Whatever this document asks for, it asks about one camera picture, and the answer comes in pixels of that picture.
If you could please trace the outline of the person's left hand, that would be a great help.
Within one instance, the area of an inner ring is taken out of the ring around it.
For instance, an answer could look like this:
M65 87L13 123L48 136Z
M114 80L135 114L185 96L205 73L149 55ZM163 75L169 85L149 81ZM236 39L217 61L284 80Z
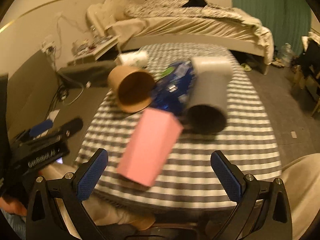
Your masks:
M10 214L26 216L34 184L42 175L43 171L39 170L23 178L9 178L1 171L1 209Z

